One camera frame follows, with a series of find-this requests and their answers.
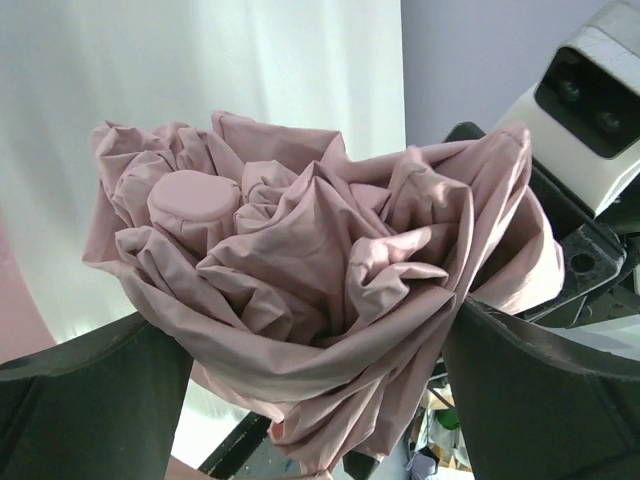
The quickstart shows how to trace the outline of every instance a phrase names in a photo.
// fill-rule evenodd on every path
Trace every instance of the white backdrop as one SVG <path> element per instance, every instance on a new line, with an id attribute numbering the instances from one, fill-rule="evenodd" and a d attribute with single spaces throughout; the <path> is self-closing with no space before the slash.
<path id="1" fill-rule="evenodd" d="M 0 208 L 59 342 L 132 311 L 80 263 L 102 121 L 225 109 L 342 130 L 354 159 L 405 145 L 399 0 L 3 0 L 0 65 Z M 240 416 L 190 385 L 175 453 L 197 465 Z"/>

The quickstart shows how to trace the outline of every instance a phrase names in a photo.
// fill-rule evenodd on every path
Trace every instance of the fabric fold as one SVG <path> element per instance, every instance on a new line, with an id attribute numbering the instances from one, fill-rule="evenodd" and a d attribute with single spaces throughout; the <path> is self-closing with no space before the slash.
<path id="1" fill-rule="evenodd" d="M 339 132 L 228 112 L 209 130 L 107 123 L 90 144 L 84 261 L 207 388 L 270 416 L 309 478 L 390 453 L 470 292 L 513 314 L 562 287 L 522 125 L 361 162 Z"/>

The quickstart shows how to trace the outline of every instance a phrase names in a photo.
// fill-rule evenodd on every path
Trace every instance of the white camera housing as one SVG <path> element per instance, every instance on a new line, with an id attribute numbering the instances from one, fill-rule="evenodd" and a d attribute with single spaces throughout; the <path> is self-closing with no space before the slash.
<path id="1" fill-rule="evenodd" d="M 536 159 L 600 215 L 640 172 L 640 11 L 615 1 L 579 28 L 497 126 L 518 120 Z"/>

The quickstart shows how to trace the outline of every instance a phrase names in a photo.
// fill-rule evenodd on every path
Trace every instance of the wall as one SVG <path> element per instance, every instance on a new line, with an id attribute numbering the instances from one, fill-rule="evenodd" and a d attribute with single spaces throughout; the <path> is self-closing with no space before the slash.
<path id="1" fill-rule="evenodd" d="M 402 0 L 407 141 L 491 129 L 557 46 L 609 0 Z M 630 3 L 640 5 L 640 0 Z"/>

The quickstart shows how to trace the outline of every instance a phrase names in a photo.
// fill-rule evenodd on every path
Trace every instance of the pink surface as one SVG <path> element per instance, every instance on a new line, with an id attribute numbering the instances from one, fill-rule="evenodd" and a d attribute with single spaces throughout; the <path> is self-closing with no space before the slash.
<path id="1" fill-rule="evenodd" d="M 55 345 L 22 278 L 0 218 L 0 363 Z"/>
<path id="2" fill-rule="evenodd" d="M 469 292 L 516 313 L 562 286 L 520 125 L 357 163 L 338 132 L 223 112 L 210 130 L 105 124 L 91 147 L 84 261 L 120 279 L 201 382 L 270 416 L 309 474 L 329 478 L 352 449 L 390 453 Z"/>

